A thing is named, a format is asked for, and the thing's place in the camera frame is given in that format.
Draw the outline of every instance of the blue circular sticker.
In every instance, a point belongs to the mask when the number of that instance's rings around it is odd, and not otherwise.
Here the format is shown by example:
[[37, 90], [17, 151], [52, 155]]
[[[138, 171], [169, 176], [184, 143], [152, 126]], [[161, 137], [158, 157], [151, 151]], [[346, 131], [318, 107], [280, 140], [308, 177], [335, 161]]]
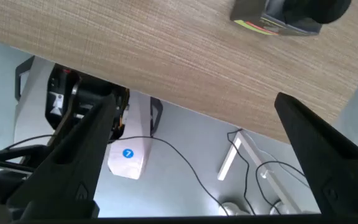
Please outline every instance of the blue circular sticker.
[[124, 149], [123, 152], [122, 152], [122, 155], [125, 157], [125, 158], [132, 158], [132, 156], [134, 156], [134, 151], [132, 151], [132, 149]]

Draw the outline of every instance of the floor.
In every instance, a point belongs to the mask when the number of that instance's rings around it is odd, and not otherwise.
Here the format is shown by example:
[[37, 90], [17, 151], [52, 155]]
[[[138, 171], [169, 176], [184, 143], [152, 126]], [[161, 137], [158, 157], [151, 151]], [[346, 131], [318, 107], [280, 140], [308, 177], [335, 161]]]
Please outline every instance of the floor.
[[[0, 148], [13, 142], [14, 69], [30, 55], [0, 44]], [[351, 108], [354, 99], [349, 103]], [[194, 111], [163, 102], [164, 112], [155, 137], [174, 145], [193, 165], [205, 187], [220, 202], [235, 202], [246, 208], [242, 193], [244, 190], [246, 164], [236, 157], [224, 181], [217, 180], [217, 174], [230, 143], [226, 133], [236, 129], [233, 125], [204, 116]], [[358, 111], [341, 116], [336, 126], [349, 129], [355, 122]], [[299, 167], [290, 145], [248, 131], [256, 145], [278, 160]], [[347, 132], [352, 139], [358, 128]], [[247, 198], [258, 214], [266, 214], [270, 206], [260, 195], [255, 182], [255, 164], [250, 157], [249, 189]], [[307, 211], [317, 212], [318, 207], [310, 190], [272, 166], [287, 190], [294, 194], [297, 204]], [[278, 197], [266, 180], [261, 184], [267, 198], [274, 202]], [[100, 207], [100, 217], [161, 217], [217, 215], [218, 205], [200, 187], [187, 164], [167, 145], [154, 142], [146, 171], [139, 180], [125, 179], [110, 173], [106, 163], [99, 176], [95, 198]]]

